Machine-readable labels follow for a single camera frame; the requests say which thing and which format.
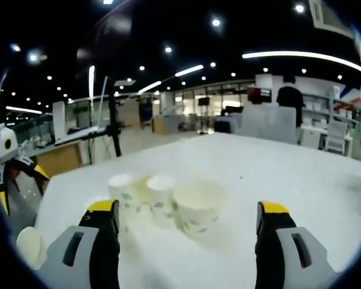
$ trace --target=white chair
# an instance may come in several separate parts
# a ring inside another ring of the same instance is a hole
[[[276,105],[249,105],[243,109],[238,134],[296,144],[296,110]]]
[[[347,129],[348,125],[344,122],[338,122],[336,120],[329,121],[325,151],[344,155]]]

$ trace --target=ceiling vent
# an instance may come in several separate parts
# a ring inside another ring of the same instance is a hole
[[[317,29],[329,30],[342,34],[349,38],[354,38],[351,30],[342,23],[336,12],[321,0],[310,0],[310,11]]]

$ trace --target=white panel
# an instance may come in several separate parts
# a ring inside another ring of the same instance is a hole
[[[63,101],[53,103],[53,129],[55,140],[66,136],[65,103]]]

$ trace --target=linear ceiling light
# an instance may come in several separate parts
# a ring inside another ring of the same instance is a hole
[[[247,53],[243,54],[243,59],[249,59],[249,58],[257,58],[257,57],[269,57],[269,56],[300,56],[300,57],[312,57],[312,58],[318,58],[323,60],[329,60],[332,62],[337,62],[346,66],[349,66],[351,68],[357,69],[361,71],[361,66],[354,64],[350,61],[337,58],[334,56],[329,56],[325,54],[320,53],[313,53],[313,52],[302,52],[302,51],[269,51],[269,52],[256,52],[256,53]]]
[[[89,97],[93,98],[93,87],[95,84],[95,67],[89,67]]]
[[[144,87],[143,89],[140,89],[140,90],[139,90],[139,93],[144,93],[144,92],[146,92],[147,90],[153,89],[154,87],[157,87],[157,86],[160,85],[160,84],[162,84],[161,81],[156,81],[155,83],[152,83],[152,84],[150,84],[149,86]]]
[[[203,65],[197,65],[197,66],[188,68],[188,69],[186,69],[186,70],[183,70],[183,71],[181,71],[181,72],[178,72],[178,73],[175,74],[175,76],[176,76],[176,77],[183,76],[183,75],[186,75],[186,74],[188,74],[188,73],[201,70],[201,69],[203,69],[203,68],[204,68]]]
[[[22,113],[36,113],[42,114],[42,111],[39,110],[28,110],[27,108],[19,108],[19,107],[6,107],[7,110],[20,111]]]

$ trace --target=white robot part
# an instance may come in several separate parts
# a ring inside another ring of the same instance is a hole
[[[19,155],[19,146],[15,132],[3,127],[0,129],[0,163]]]

